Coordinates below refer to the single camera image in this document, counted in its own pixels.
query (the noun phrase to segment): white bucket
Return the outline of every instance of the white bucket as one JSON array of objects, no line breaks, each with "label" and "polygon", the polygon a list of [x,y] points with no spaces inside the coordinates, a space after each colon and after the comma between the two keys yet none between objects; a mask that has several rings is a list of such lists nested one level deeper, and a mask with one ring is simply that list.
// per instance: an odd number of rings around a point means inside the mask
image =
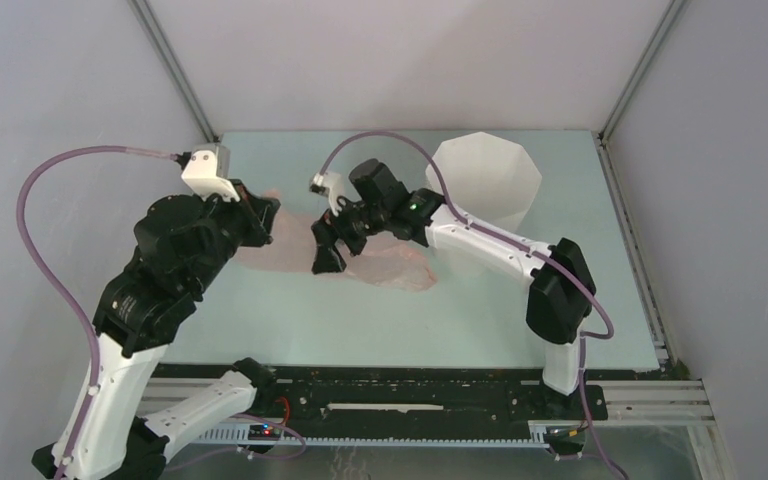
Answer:
[{"label": "white bucket", "polygon": [[[434,154],[434,162],[461,209],[509,232],[519,229],[543,179],[522,145],[485,132],[446,140]],[[430,165],[425,178],[429,188],[442,193]],[[440,257],[457,274],[483,271],[476,263],[445,252]]]}]

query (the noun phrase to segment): white wall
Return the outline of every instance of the white wall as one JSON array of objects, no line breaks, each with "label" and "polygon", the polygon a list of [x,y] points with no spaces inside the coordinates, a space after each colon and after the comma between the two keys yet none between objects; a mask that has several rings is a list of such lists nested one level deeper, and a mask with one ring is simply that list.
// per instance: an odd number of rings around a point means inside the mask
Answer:
[{"label": "white wall", "polygon": [[228,130],[598,130],[668,0],[152,1]]},{"label": "white wall", "polygon": [[690,2],[611,147],[739,476],[768,478],[768,2]]},{"label": "white wall", "polygon": [[[127,2],[0,2],[0,479],[39,478],[32,452],[56,440],[88,359],[83,332],[19,241],[17,192],[62,151],[200,141]],[[160,160],[85,157],[31,194],[43,256],[89,311],[134,246],[150,203],[183,191]]]}]

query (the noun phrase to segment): crumpled fabric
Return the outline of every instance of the crumpled fabric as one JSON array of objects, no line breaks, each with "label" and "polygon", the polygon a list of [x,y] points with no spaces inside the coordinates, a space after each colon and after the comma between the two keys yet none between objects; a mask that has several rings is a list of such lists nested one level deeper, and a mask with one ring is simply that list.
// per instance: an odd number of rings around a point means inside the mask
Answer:
[{"label": "crumpled fabric", "polygon": [[[275,190],[263,195],[280,198]],[[261,248],[240,248],[234,258],[255,270],[313,275],[316,241],[310,226],[317,219],[313,215],[290,212],[282,205],[272,225],[272,243]],[[437,283],[428,259],[389,232],[369,237],[363,253],[356,257],[349,254],[345,245],[337,249],[346,261],[346,270],[319,277],[351,279],[410,292],[421,292]]]}]

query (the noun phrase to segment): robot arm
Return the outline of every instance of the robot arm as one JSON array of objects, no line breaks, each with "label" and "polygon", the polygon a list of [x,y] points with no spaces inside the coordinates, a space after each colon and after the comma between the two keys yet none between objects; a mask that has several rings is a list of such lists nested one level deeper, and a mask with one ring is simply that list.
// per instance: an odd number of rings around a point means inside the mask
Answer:
[{"label": "robot arm", "polygon": [[[182,179],[195,195],[155,202],[134,227],[137,248],[123,272],[104,289],[93,317],[98,336],[98,383],[84,383],[60,440],[34,454],[33,464],[53,478],[159,478],[187,443],[229,416],[248,410],[274,381],[254,360],[237,362],[210,387],[177,406],[135,417],[140,398],[178,327],[238,247],[261,247],[280,203],[252,195],[228,180],[229,152],[210,144],[195,149]],[[89,408],[84,394],[92,396]],[[69,438],[79,416],[83,426]]]},{"label": "robot arm", "polygon": [[424,247],[449,250],[471,256],[484,265],[500,271],[520,283],[528,291],[526,323],[545,345],[544,383],[563,395],[570,395],[578,385],[579,329],[591,310],[586,298],[558,271],[526,251],[511,246],[480,230],[515,239],[539,251],[570,270],[591,293],[593,279],[574,242],[562,239],[557,245],[530,240],[493,227],[468,213],[468,224],[455,218],[442,195],[428,189],[408,192],[395,179],[386,165],[371,159],[360,164],[349,175],[360,194],[359,202],[344,196],[334,197],[339,177],[327,172],[314,177],[311,191],[329,197],[325,211],[311,230],[317,241],[313,273],[341,272],[346,263],[336,249],[343,242],[352,255],[359,255],[366,238],[389,231],[401,240],[414,241]]}]

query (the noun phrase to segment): light blue tabletop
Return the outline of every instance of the light blue tabletop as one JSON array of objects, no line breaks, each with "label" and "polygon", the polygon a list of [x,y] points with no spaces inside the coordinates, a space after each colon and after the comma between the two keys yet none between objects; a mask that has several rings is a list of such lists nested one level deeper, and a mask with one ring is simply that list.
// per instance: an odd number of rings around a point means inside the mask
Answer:
[{"label": "light blue tabletop", "polygon": [[[282,208],[320,215],[326,202],[308,182],[331,150],[354,132],[234,132],[232,178],[255,194],[277,188]],[[404,132],[433,153],[466,131]],[[658,367],[596,149],[586,131],[490,131],[525,147],[543,175],[519,234],[549,243],[577,242],[596,282],[596,297],[616,326],[614,339],[588,342],[589,368]],[[409,189],[424,186],[425,161],[395,140],[366,138],[350,145],[331,170],[348,175],[378,158]],[[351,184],[346,182],[347,189]],[[198,312],[181,327],[168,362],[333,366],[540,368],[543,350],[525,324],[527,296],[493,272],[458,277],[433,253],[438,283],[424,292],[352,280],[247,269],[231,261]],[[593,313],[585,328],[604,331]]]}]

